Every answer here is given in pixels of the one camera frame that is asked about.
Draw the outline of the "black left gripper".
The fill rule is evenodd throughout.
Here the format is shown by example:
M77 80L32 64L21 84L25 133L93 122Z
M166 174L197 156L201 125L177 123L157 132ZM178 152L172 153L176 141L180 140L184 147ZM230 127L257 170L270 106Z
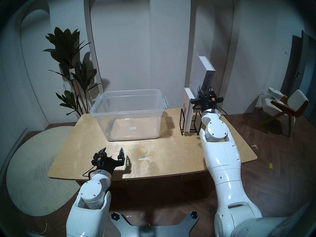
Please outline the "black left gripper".
M102 148L94 154L91 164L96 166L97 170L104 170L112 175L116 167L124 166L125 164L124 150L121 147L118 159L115 160L107 156L106 147Z

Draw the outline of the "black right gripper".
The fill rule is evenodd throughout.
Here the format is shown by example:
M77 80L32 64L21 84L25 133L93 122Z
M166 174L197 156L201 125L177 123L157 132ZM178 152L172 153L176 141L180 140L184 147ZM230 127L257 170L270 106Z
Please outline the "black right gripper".
M198 86L198 98L191 99L191 104L193 104L194 110L200 110L204 112L208 109L218 109L217 104L222 103L224 100L223 97L217 97L213 88L209 88L209 91L204 94L201 86Z

